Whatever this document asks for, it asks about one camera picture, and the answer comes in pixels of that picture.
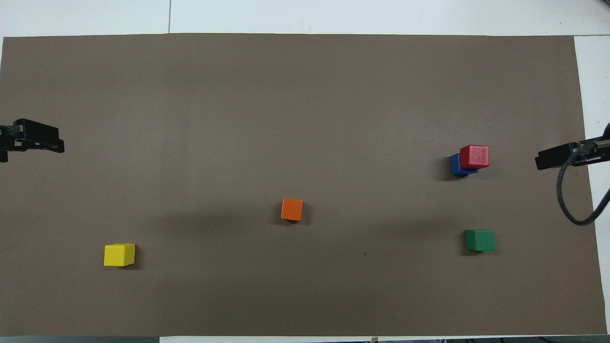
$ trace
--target orange cube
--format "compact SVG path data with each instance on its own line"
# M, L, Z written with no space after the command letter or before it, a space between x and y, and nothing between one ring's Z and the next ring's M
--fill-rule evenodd
M301 220L303 214L303 200L284 199L280 218L288 220Z

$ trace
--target blue cube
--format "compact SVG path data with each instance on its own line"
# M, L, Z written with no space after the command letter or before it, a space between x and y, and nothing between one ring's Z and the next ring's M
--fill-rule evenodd
M478 169L466 169L460 168L459 166L459 153L449 157L451 159L451 174L456 176L466 176L474 173L478 173Z

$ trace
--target green cube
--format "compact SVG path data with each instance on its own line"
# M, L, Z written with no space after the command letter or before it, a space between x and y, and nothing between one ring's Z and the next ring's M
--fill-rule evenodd
M495 234L491 230L466 230L466 247L473 251L495 251Z

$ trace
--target red cube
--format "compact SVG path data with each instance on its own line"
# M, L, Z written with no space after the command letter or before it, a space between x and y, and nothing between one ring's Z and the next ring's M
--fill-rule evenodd
M459 166L465 169L489 167L489 146L467 145L459 150Z

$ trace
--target black cable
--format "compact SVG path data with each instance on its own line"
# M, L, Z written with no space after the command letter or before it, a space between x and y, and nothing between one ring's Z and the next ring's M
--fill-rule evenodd
M537 338L540 338L541 340L543 340L543 341L545 341L547 343L561 343L561 342L557 342L557 341L551 341L550 339L546 339L546 338L540 337L540 336L538 336Z
M574 151L570 155L570 157L568 157L568 159L565 160L564 164L561 166L561 169L559 169L559 174L557 175L557 187L556 187L556 190L557 190L557 201L559 202L559 207L561 208L561 211L563 211L565 216L572 223L574 223L576 225L580 225L580 226L589 225L595 219L597 219L597 217L600 216L601 212L604 211L604 208L606 208L606 205L608 205L608 202L610 202L610 189L608 189L608 191L606 192L606 195L604 195L604 197L600 201L600 204L597 205L597 208L593 211L593 213L591 213L590 216L588 216L584 220L578 220L578 219L574 218L574 216L570 213L568 208L565 206L564 195L563 195L561 186L562 186L562 184L564 182L564 174L565 174L565 170L567 169L567 167L570 164L572 164L572 162L574 162L574 160L578 156L582 155L585 151L590 150L590 149L594 149L596 147L597 147L597 145L595 143L587 143L584 146L582 146L581 148L579 148L578 150Z

